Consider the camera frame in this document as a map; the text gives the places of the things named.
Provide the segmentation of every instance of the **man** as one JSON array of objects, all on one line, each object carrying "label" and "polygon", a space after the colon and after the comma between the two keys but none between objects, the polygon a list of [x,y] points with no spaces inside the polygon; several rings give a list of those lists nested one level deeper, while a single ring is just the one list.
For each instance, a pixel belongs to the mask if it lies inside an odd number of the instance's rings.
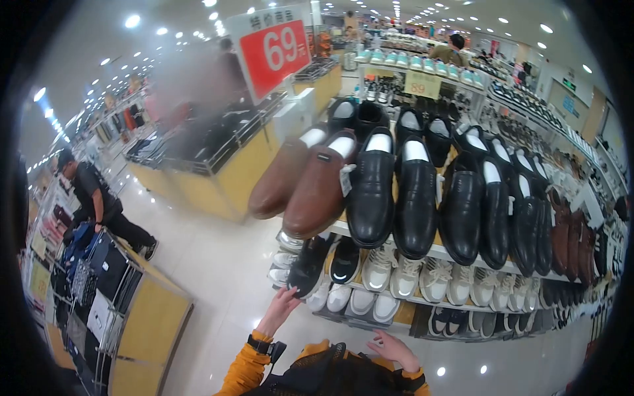
[{"label": "man", "polygon": [[467,63],[460,54],[460,50],[465,46],[465,39],[460,34],[452,34],[449,36],[449,43],[446,46],[436,46],[431,54],[430,59],[440,59],[445,64],[453,63],[459,67],[466,67]]},{"label": "man", "polygon": [[75,188],[74,193],[84,213],[96,223],[96,233],[106,226],[114,235],[128,241],[135,252],[140,252],[145,247],[146,260],[154,256],[159,242],[123,215],[121,200],[112,196],[110,187],[93,164],[75,161],[71,150],[65,148],[58,156],[57,170]]}]

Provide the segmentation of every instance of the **price tag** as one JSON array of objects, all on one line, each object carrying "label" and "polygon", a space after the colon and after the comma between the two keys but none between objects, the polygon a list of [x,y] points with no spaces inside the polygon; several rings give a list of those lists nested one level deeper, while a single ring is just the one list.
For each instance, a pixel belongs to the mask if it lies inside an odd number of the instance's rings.
[{"label": "price tag", "polygon": [[300,6],[232,16],[226,25],[255,105],[311,62]]},{"label": "price tag", "polygon": [[438,99],[441,79],[435,75],[407,71],[405,75],[405,92],[426,98]]}]

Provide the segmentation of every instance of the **orange sleeve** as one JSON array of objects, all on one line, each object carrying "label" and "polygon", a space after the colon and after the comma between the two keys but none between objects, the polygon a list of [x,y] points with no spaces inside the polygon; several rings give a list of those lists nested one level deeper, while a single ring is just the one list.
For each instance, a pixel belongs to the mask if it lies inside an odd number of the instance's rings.
[{"label": "orange sleeve", "polygon": [[[265,336],[259,331],[251,333],[255,340],[272,342],[271,337]],[[253,347],[245,343],[236,360],[229,366],[229,371],[224,377],[223,387],[218,396],[239,396],[247,390],[256,388],[262,382],[264,367],[271,362],[268,355],[261,355]]]}]

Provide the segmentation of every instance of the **yellow jacket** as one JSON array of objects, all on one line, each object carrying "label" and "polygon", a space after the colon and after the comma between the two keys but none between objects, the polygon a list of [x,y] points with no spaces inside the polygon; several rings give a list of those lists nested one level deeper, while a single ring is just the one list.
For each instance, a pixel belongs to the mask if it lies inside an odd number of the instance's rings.
[{"label": "yellow jacket", "polygon": [[[256,330],[253,330],[253,333],[251,333],[251,335],[255,340],[273,342],[273,339],[271,337],[265,336],[264,334]],[[323,340],[319,344],[308,344],[304,347],[304,350],[297,357],[297,359],[323,352],[327,350],[329,346],[330,341],[328,340]],[[350,351],[346,351],[344,359],[346,359],[349,354],[355,355]],[[372,359],[372,361],[376,364],[380,364],[381,366],[386,367],[391,371],[394,370],[394,365],[392,364],[392,362],[385,360],[382,357],[374,358]],[[255,349],[253,349],[249,344],[245,343],[240,353],[238,353],[238,355],[236,356],[236,360],[231,363],[229,371],[224,377],[223,387],[222,389],[220,389],[220,392],[216,394],[216,396],[239,396],[245,393],[247,390],[251,390],[259,386],[262,382],[262,377],[264,376],[264,367],[270,362],[271,358],[268,355],[258,354]],[[406,371],[403,371],[403,376],[412,380],[415,380],[421,375],[423,375],[422,367],[420,368],[420,370],[418,370],[417,373],[407,373]],[[414,393],[414,396],[430,396],[429,386],[427,384],[424,384]]]}]

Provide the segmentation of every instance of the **black sneaker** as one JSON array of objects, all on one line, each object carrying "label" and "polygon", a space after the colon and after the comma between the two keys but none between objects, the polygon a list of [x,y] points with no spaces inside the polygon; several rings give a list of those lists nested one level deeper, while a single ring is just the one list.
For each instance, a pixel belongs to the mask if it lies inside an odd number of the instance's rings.
[{"label": "black sneaker", "polygon": [[335,258],[330,264],[330,278],[334,283],[348,284],[357,276],[359,268],[359,247],[352,238],[341,237],[335,250]]},{"label": "black sneaker", "polygon": [[290,265],[287,288],[297,286],[296,298],[309,298],[319,289],[323,280],[323,264],[335,239],[330,233],[328,239],[317,235],[304,242],[297,260]]},{"label": "black sneaker", "polygon": [[159,241],[157,240],[154,240],[154,244],[147,247],[147,249],[145,250],[145,259],[147,261],[150,261],[152,257],[154,257],[154,253],[157,251],[158,247],[159,247]]}]

